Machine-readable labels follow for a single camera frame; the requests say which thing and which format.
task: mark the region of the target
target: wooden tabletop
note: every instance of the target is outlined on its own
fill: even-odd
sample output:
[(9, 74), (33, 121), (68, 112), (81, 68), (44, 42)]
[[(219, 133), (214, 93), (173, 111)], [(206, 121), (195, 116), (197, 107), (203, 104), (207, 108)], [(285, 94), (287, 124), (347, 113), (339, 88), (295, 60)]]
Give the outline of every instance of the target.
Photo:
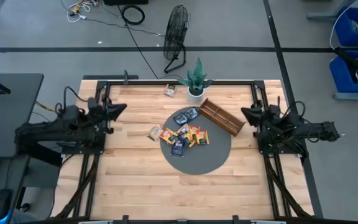
[[(96, 84), (97, 80), (83, 80), (80, 97), (94, 97)], [(277, 104), (280, 96), (281, 109), (285, 110), (280, 80), (265, 80), (265, 86), (268, 102)], [(273, 218), (264, 160), (252, 137), (255, 128), (248, 123), (236, 137), (232, 136), (227, 161), (211, 173), (184, 174), (165, 160), (160, 143), (145, 135), (153, 126), (162, 127), (176, 110), (199, 105), (186, 99), (184, 86), (178, 86), (174, 98), (164, 95), (164, 88), (163, 85), (111, 88), (113, 103), (126, 103), (128, 107), (117, 122), (111, 123), (114, 134), (106, 136), (91, 219), (120, 220), (123, 215), (129, 215), (131, 220), (230, 220), (233, 215), (239, 215), (240, 219)], [(240, 108), (250, 107), (253, 102), (246, 85), (212, 85), (204, 97), (243, 121), (246, 119)], [(86, 108), (84, 102), (79, 101), (77, 105)], [(62, 210), (75, 192), (82, 158), (74, 156), (62, 167), (52, 216)], [(288, 190), (304, 210), (313, 214), (300, 159), (294, 154), (280, 155), (280, 158)], [(276, 192), (283, 215), (277, 188)]]

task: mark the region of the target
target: white pot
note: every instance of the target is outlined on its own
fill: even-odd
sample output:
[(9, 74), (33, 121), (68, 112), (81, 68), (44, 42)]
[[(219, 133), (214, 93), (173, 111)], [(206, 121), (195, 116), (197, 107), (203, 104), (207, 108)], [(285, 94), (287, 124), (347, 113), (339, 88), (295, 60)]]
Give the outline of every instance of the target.
[(205, 89), (203, 89), (203, 93), (195, 96), (193, 94), (190, 93), (190, 88), (187, 87), (187, 99), (192, 102), (192, 103), (201, 103), (203, 98), (204, 98), (204, 93), (205, 93)]

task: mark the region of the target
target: black desk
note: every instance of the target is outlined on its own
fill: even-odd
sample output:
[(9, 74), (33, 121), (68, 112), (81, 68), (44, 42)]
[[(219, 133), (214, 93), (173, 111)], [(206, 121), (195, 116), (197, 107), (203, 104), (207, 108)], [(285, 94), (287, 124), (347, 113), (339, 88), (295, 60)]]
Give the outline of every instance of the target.
[[(5, 158), (0, 159), (0, 189), (5, 187), (9, 165), (7, 158), (14, 156), (16, 152), (12, 138), (14, 130), (28, 122), (43, 79), (42, 74), (0, 74), (0, 83), (12, 91), (10, 95), (0, 95), (0, 158)], [(16, 206), (29, 160), (27, 155), (11, 159), (7, 187), (12, 190), (13, 195), (8, 221)]]

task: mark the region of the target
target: black fan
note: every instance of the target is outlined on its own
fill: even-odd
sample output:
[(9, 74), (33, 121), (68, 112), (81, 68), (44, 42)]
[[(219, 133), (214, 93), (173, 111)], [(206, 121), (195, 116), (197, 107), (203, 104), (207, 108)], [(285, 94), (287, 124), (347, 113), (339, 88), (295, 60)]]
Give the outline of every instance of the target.
[[(172, 70), (186, 64), (186, 48), (183, 45), (183, 42), (185, 41), (187, 28), (187, 9), (182, 5), (175, 6), (168, 21), (167, 32), (165, 33), (164, 57), (171, 61), (164, 69), (165, 73), (171, 72)], [(183, 50), (183, 63), (174, 68), (168, 69), (172, 62), (178, 59), (181, 50)]]

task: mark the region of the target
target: blue bin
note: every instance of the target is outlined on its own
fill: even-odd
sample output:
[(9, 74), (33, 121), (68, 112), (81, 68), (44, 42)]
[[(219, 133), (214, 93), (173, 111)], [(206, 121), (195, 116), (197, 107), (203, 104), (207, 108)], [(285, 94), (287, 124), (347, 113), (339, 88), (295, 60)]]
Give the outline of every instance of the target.
[(353, 30), (351, 20), (358, 21), (358, 8), (348, 9), (339, 18), (335, 31), (341, 45), (358, 47), (358, 33)]
[[(346, 53), (353, 58), (358, 58), (358, 50), (348, 50)], [(358, 93), (358, 84), (353, 82), (346, 62), (341, 57), (336, 57), (329, 64), (329, 68), (338, 93)]]

